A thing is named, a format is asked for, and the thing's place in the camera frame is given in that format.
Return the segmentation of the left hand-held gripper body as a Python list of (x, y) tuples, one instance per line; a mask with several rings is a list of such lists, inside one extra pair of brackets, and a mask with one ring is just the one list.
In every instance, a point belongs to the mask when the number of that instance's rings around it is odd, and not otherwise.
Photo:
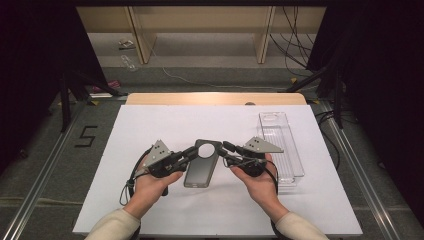
[(162, 140), (157, 140), (150, 149), (143, 167), (156, 178), (167, 177), (174, 172), (184, 172), (187, 168), (186, 157), (181, 151), (168, 149)]

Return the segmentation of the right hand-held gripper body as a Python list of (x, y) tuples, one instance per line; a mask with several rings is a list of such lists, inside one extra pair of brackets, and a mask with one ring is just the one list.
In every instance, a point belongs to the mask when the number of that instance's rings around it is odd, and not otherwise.
[(237, 166), (251, 177), (260, 176), (265, 168), (267, 153), (283, 153), (284, 150), (260, 137), (252, 137), (243, 146), (235, 146), (231, 149), (237, 156), (229, 156), (229, 165)]

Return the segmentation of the grey phone case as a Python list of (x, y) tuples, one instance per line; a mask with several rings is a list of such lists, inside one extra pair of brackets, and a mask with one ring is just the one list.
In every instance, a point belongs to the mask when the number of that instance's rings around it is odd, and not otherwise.
[(198, 139), (195, 142), (198, 156), (188, 166), (184, 179), (186, 188), (207, 188), (209, 186), (221, 145), (221, 142), (205, 139)]

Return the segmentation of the clear plastic packaging box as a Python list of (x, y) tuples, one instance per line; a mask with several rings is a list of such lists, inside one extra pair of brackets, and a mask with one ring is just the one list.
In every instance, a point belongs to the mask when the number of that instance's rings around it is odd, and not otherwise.
[(294, 192), (305, 172), (286, 114), (261, 112), (257, 132), (262, 139), (283, 150), (282, 153), (271, 154), (278, 172), (278, 193)]

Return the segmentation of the person's left hand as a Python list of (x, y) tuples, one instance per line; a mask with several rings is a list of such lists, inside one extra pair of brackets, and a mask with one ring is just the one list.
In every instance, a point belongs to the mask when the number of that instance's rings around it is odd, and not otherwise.
[(181, 171), (177, 171), (163, 178), (156, 178), (152, 175), (138, 177), (135, 183), (135, 193), (123, 210), (134, 218), (141, 219), (159, 200), (164, 190), (179, 180), (182, 175)]

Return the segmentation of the person's right hand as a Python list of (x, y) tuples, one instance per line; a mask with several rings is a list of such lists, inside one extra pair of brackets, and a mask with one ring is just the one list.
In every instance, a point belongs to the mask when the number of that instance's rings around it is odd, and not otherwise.
[(264, 171), (258, 177), (251, 177), (236, 166), (231, 167), (230, 170), (245, 184), (250, 197), (262, 208), (274, 223), (277, 223), (282, 217), (289, 213), (289, 210), (280, 202), (276, 193), (274, 183), (276, 168), (272, 164), (272, 156), (266, 153), (265, 158), (268, 160), (266, 164), (267, 171)]

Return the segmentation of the white table sheet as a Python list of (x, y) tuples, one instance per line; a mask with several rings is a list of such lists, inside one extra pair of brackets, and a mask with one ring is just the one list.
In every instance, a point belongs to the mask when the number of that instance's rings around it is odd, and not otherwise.
[[(305, 172), (280, 199), (332, 237), (359, 236), (362, 229), (346, 196), (313, 112), (308, 105), (274, 105), (286, 115)], [(87, 234), (107, 213), (119, 208), (121, 190), (142, 155), (156, 140), (181, 151), (198, 139), (242, 145), (257, 133), (262, 106), (124, 105), (120, 108), (97, 172), (74, 226)], [(143, 217), (149, 237), (270, 237), (270, 220), (249, 197), (245, 185), (217, 165), (205, 189), (177, 181)]]

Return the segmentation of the pink item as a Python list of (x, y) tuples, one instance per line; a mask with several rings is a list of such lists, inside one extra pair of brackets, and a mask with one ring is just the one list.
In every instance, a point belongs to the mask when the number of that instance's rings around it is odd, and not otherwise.
[[(118, 80), (111, 80), (108, 83), (108, 86), (111, 88), (120, 88), (121, 84)], [(101, 88), (97, 87), (97, 86), (93, 86), (92, 87), (92, 91), (93, 93), (103, 93), (106, 92), (105, 90), (102, 90)]]

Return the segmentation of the black metal stand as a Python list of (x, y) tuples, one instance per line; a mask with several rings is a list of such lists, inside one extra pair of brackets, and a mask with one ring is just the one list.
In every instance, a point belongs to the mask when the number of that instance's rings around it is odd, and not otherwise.
[(72, 120), (69, 93), (72, 93), (77, 101), (85, 103), (91, 99), (86, 89), (88, 85), (98, 87), (100, 90), (111, 94), (113, 97), (127, 96), (127, 93), (120, 92), (110, 87), (106, 81), (101, 82), (79, 71), (65, 72), (59, 80), (59, 85), (62, 109), (62, 132), (68, 129)]
[(286, 93), (294, 93), (313, 81), (320, 79), (316, 93), (319, 98), (327, 97), (330, 92), (334, 93), (333, 113), (337, 126), (342, 129), (341, 112), (342, 112), (342, 73), (337, 67), (322, 67), (311, 76), (295, 83), (286, 90)]

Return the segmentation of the clear plastic item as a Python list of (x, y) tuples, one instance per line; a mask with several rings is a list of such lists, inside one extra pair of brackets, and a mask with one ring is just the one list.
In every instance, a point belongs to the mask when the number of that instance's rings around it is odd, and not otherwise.
[(134, 63), (132, 62), (132, 60), (126, 56), (126, 55), (122, 55), (121, 56), (121, 60), (122, 63), (124, 64), (124, 66), (131, 72), (134, 72), (137, 70), (137, 67), (134, 65)]

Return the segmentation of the light wooden shelf unit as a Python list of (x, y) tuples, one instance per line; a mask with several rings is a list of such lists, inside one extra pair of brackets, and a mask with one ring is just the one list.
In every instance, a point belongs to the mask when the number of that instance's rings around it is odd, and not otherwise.
[(159, 33), (249, 33), (257, 62), (263, 64), (270, 35), (316, 34), (324, 7), (79, 7), (89, 33), (130, 33), (142, 64), (149, 62)]

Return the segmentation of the black curtain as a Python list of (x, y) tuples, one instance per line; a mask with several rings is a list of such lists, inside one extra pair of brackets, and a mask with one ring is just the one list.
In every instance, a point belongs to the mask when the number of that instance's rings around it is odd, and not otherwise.
[(353, 25), (347, 96), (398, 191), (424, 227), (424, 0), (318, 0), (311, 64), (326, 65)]
[(60, 91), (106, 82), (75, 6), (67, 0), (0, 0), (0, 174)]

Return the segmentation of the metal floor rail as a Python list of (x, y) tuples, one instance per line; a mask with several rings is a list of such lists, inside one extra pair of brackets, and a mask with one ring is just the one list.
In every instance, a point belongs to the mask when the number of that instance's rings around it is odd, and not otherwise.
[(0, 240), (19, 240), (65, 149), (69, 136), (74, 129), (75, 122), (78, 120), (84, 108), (84, 102), (76, 103), (70, 123), (59, 134), (52, 151), (35, 179), (35, 182), (32, 184), (29, 193), (23, 198), (22, 203), (19, 205), (16, 214), (12, 218), (12, 221), (6, 230), (6, 233), (0, 238)]
[(340, 129), (334, 119), (329, 122), (335, 138), (341, 148), (341, 152), (347, 160), (347, 163), (355, 177), (355, 180), (361, 189), (361, 192), (372, 212), (377, 225), (379, 226), (385, 240), (400, 240), (400, 235), (396, 230), (389, 212), (384, 207), (383, 202), (378, 197), (371, 181), (361, 165), (351, 143), (349, 142), (343, 129)]

